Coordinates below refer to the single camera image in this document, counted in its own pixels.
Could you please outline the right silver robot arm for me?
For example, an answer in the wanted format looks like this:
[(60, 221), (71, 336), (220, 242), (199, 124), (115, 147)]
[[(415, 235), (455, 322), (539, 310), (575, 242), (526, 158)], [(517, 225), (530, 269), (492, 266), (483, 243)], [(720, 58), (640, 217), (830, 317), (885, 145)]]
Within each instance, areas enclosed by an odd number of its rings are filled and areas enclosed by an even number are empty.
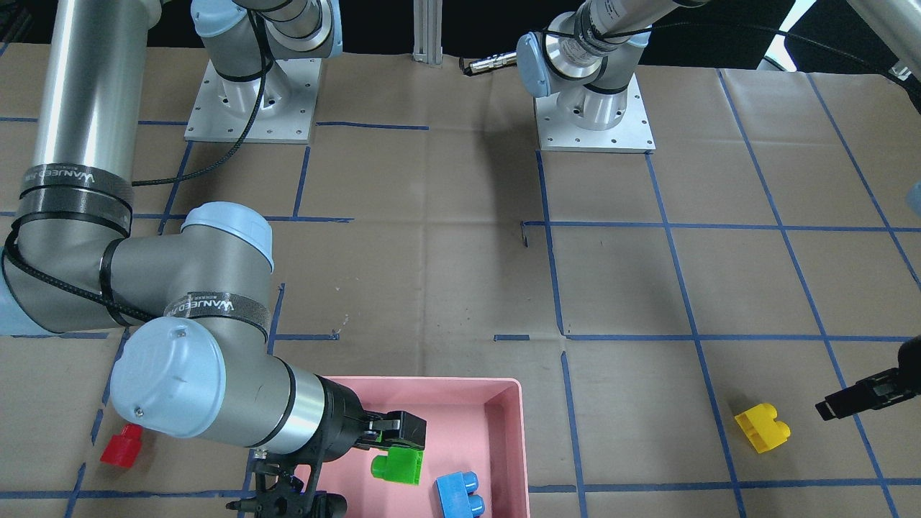
[(2, 334), (135, 327), (112, 370), (119, 416), (174, 438), (263, 452), (257, 517), (342, 517), (320, 469), (349, 450), (407, 455), (427, 423), (366, 410), (348, 387), (266, 350), (273, 233), (242, 204), (209, 202), (178, 234), (135, 238), (132, 164), (148, 30), (161, 1), (60, 1), (32, 167), (2, 248)]

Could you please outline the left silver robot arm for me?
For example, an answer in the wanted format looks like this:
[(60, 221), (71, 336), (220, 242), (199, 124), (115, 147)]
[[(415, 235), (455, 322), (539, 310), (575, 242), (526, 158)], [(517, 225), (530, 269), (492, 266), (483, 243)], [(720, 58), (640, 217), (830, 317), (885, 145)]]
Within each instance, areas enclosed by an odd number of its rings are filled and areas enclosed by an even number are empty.
[[(635, 69), (655, 30), (672, 11), (701, 9), (702, 1), (584, 1), (542, 29), (520, 37), (512, 53), (461, 62), (465, 76), (516, 65), (534, 99), (557, 98), (563, 121), (601, 137), (635, 113), (627, 97)], [(919, 338), (901, 345), (897, 366), (856, 381), (816, 404), (825, 420), (847, 419), (919, 396)]]

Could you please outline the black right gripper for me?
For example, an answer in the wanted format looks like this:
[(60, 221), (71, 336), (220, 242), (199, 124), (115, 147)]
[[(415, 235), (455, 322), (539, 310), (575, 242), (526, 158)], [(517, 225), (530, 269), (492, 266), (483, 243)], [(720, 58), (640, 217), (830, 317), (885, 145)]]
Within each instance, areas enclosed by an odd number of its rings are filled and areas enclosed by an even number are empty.
[(427, 420), (408, 411), (366, 411), (354, 391), (325, 378), (322, 411), (309, 439), (290, 452), (268, 450), (253, 461), (253, 497), (231, 501), (231, 511), (253, 517), (343, 517), (345, 497), (318, 489), (320, 471), (353, 448), (424, 450)]

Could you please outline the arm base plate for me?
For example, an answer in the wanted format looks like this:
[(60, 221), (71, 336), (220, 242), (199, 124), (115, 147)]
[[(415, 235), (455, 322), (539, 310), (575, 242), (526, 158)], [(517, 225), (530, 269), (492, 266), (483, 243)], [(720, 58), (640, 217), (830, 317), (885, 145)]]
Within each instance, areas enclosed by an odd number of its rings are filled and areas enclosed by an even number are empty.
[(585, 86), (534, 99), (540, 149), (651, 154), (657, 148), (638, 80), (613, 94)]
[[(322, 59), (316, 58), (274, 63), (247, 143), (309, 143), (322, 65)], [(187, 122), (186, 140), (236, 141), (249, 121), (259, 85), (259, 80), (239, 83), (222, 78), (208, 63)]]

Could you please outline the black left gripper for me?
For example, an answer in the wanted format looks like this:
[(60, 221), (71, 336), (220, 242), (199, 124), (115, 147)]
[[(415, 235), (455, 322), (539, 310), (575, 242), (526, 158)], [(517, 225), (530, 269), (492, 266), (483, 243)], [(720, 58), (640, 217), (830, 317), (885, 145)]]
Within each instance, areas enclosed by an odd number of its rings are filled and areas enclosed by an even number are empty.
[(885, 409), (920, 394), (920, 335), (904, 342), (897, 368), (856, 381), (815, 404), (823, 420), (845, 419), (866, 410)]

